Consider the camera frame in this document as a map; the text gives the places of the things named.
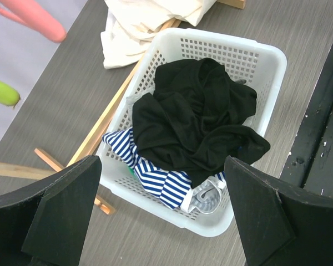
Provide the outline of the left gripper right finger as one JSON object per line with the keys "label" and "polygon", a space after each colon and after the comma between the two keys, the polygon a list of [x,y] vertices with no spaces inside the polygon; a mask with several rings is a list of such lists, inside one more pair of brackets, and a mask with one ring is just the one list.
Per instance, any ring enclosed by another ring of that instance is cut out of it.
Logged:
{"label": "left gripper right finger", "polygon": [[246,265],[333,265],[333,198],[231,156],[224,170]]}

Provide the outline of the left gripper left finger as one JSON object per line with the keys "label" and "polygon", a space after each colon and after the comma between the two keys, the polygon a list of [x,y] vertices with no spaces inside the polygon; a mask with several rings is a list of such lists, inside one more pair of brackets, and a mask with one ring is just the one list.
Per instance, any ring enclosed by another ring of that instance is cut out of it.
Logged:
{"label": "left gripper left finger", "polygon": [[90,155],[0,195],[0,265],[78,265],[101,172]]}

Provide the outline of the blue striped tank top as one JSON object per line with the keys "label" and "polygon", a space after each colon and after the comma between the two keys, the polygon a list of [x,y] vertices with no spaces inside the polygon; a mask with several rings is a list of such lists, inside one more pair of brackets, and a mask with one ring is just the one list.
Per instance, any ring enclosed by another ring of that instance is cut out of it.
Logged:
{"label": "blue striped tank top", "polygon": [[197,210],[211,214],[220,206],[222,192],[226,189],[224,172],[209,176],[199,186],[192,188],[186,172],[163,170],[139,156],[131,127],[106,133],[102,140],[127,167],[134,170],[144,190],[168,208],[178,208],[184,213]]}

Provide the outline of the black tank top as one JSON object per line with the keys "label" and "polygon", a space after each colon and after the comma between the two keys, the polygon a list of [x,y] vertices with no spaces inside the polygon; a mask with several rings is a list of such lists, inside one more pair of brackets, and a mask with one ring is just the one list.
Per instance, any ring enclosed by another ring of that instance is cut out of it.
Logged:
{"label": "black tank top", "polygon": [[164,170],[184,171],[197,187],[223,170],[228,156],[248,164],[269,150],[245,120],[256,113],[257,93],[233,81],[210,58],[160,65],[155,89],[133,105],[137,153]]}

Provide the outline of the lime green hanger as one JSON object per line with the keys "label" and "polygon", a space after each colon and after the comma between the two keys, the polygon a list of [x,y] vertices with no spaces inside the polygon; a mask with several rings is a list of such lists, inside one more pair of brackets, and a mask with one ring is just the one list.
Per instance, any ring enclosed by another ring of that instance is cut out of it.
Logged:
{"label": "lime green hanger", "polygon": [[20,94],[14,88],[0,81],[0,104],[16,106],[20,99]]}

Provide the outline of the pink hanger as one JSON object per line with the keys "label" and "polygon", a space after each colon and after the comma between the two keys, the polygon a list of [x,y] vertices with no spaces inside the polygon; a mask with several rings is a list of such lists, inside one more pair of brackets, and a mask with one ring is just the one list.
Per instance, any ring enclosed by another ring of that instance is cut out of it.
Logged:
{"label": "pink hanger", "polygon": [[0,1],[0,15],[39,32],[52,42],[61,43],[67,32],[36,1]]}

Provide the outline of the green tank top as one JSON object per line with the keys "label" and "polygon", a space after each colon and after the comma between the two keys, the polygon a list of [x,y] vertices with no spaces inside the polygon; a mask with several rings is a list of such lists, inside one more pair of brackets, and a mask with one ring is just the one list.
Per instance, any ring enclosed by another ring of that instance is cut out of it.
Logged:
{"label": "green tank top", "polygon": [[130,167],[127,167],[127,169],[128,169],[128,171],[129,171],[129,173],[130,173],[132,176],[135,177],[134,170],[133,170],[132,168],[130,168]]}

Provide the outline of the grey tank top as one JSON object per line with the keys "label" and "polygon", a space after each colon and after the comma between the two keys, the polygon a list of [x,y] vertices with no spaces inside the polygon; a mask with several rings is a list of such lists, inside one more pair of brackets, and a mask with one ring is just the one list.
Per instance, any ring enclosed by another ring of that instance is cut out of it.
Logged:
{"label": "grey tank top", "polygon": [[127,97],[126,102],[129,106],[132,106],[137,100],[139,100],[145,94],[147,94],[147,93],[153,94],[154,90],[155,90],[155,85],[152,85],[152,86],[146,88],[145,90],[143,90],[142,92],[139,92],[132,96]]}

